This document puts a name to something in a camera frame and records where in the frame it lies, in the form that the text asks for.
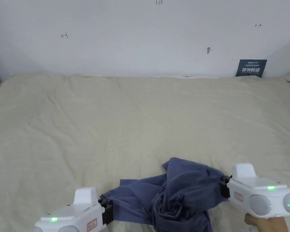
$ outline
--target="finger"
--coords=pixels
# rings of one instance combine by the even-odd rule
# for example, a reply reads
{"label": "finger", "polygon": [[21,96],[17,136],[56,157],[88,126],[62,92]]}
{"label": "finger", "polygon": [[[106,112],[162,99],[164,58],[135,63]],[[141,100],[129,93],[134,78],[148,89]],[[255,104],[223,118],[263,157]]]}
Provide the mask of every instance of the finger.
{"label": "finger", "polygon": [[251,216],[250,214],[245,215],[245,223],[248,225],[257,226],[257,218]]}

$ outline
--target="wrinkled sheet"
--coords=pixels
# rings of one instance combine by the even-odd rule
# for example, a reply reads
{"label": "wrinkled sheet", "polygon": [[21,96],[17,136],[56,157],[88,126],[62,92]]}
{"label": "wrinkled sheet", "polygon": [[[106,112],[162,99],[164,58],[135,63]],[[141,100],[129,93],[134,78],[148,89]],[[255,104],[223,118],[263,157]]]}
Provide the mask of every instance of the wrinkled sheet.
{"label": "wrinkled sheet", "polygon": [[[0,231],[28,232],[41,215],[103,194],[120,179],[164,173],[171,157],[231,174],[248,162],[290,186],[290,83],[281,79],[18,75],[0,87]],[[230,202],[213,231],[245,231]],[[290,218],[287,218],[290,231]],[[154,231],[112,222],[105,231]]]}
{"label": "wrinkled sheet", "polygon": [[207,210],[221,196],[221,171],[176,157],[162,165],[166,174],[141,180],[120,180],[104,193],[112,201],[114,220],[153,225],[157,232],[212,232]]}

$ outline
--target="white plastic housing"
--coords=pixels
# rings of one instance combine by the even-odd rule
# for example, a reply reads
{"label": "white plastic housing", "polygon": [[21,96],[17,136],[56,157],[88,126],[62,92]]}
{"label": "white plastic housing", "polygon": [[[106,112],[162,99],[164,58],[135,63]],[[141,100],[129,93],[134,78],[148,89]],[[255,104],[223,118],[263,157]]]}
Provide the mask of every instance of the white plastic housing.
{"label": "white plastic housing", "polygon": [[290,216],[290,188],[256,176],[251,164],[237,164],[227,187],[229,200],[256,218]]}
{"label": "white plastic housing", "polygon": [[34,232],[98,232],[106,226],[102,221],[104,211],[94,187],[78,189],[72,205],[42,216]]}

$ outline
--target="white wall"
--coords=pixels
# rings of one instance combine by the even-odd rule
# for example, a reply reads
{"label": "white wall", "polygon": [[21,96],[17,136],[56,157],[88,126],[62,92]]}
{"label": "white wall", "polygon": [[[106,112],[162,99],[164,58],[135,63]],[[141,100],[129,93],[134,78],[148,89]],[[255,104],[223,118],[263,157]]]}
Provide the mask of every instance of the white wall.
{"label": "white wall", "polygon": [[2,80],[233,76],[240,59],[268,59],[264,76],[290,70],[290,0],[0,0]]}

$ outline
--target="red label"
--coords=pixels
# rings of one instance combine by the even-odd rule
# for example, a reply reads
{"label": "red label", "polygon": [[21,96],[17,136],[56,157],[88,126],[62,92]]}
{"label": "red label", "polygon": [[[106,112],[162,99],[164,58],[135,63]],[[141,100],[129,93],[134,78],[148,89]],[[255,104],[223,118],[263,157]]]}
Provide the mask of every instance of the red label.
{"label": "red label", "polygon": [[91,222],[87,223],[87,232],[91,231],[98,225],[97,219],[92,220]]}
{"label": "red label", "polygon": [[238,192],[234,192],[234,197],[235,197],[235,199],[237,199],[241,202],[244,202],[244,197],[242,194],[239,194]]}

